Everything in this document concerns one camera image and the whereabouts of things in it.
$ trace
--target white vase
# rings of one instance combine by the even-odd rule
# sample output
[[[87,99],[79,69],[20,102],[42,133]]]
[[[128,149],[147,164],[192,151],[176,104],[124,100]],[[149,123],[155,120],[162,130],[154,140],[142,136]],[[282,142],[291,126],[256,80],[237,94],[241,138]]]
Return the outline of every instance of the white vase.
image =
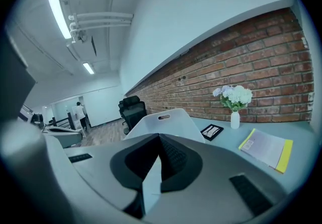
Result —
[[[232,129],[239,128],[239,121],[240,121],[240,117],[239,117],[238,111],[232,112],[231,117],[230,117],[230,127]]]

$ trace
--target ceiling light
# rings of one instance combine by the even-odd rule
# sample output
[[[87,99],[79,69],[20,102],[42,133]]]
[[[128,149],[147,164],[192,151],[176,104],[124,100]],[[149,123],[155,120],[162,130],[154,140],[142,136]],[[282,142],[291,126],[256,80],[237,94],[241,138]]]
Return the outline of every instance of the ceiling light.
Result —
[[[54,17],[56,19],[56,22],[60,28],[60,31],[62,32],[65,39],[70,39],[71,34],[69,32],[69,29],[67,27],[67,24],[65,22],[64,15],[62,14],[60,1],[59,0],[49,0],[49,4],[51,7],[51,10],[54,14]]]
[[[94,71],[91,69],[90,65],[88,63],[84,63],[83,66],[86,68],[86,70],[90,73],[90,74],[94,74]]]

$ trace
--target yellow stripe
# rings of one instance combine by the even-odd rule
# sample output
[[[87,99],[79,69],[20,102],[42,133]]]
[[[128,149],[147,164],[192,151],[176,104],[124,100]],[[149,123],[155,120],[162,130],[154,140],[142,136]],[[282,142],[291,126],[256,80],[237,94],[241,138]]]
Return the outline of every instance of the yellow stripe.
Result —
[[[240,150],[241,149],[241,147],[243,147],[244,146],[244,144],[248,141],[248,139],[249,138],[251,138],[251,136],[252,136],[252,134],[255,132],[255,128],[251,131],[251,133],[250,133],[250,135],[245,139],[245,141],[243,141],[242,143],[241,143],[241,145],[238,147],[238,149]]]
[[[286,167],[291,156],[292,146],[293,146],[293,140],[285,141],[280,160],[276,167],[276,170],[278,170],[279,172],[284,173],[286,171]]]

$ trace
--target wooden floor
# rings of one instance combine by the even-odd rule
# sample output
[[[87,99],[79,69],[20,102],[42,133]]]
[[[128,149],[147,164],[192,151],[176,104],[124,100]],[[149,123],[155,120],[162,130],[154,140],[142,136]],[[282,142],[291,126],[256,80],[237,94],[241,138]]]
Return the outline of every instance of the wooden floor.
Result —
[[[126,123],[122,125],[124,119],[120,119],[98,127],[89,128],[85,132],[86,138],[83,137],[80,146],[100,145],[107,142],[116,142],[124,139],[123,129],[127,127]]]

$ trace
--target black office chair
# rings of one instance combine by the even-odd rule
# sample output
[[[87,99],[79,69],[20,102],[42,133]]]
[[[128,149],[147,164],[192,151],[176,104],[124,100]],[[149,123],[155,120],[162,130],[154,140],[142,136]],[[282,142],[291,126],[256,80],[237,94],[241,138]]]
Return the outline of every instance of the black office chair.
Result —
[[[124,129],[124,133],[128,134],[136,124],[147,115],[145,103],[140,101],[138,96],[131,96],[123,99],[122,112],[120,114],[127,123],[128,128]]]

